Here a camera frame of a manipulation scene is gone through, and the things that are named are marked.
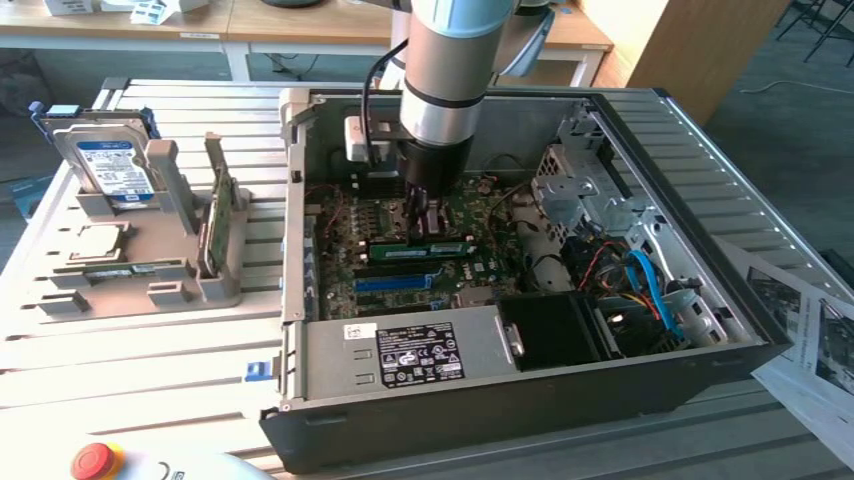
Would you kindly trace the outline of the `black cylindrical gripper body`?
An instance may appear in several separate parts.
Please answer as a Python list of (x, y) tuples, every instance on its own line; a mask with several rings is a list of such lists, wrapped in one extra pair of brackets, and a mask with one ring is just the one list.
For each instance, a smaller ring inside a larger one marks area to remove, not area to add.
[(444, 195), (464, 170), (473, 138), (447, 146), (417, 140), (397, 143), (397, 173), (425, 195)]

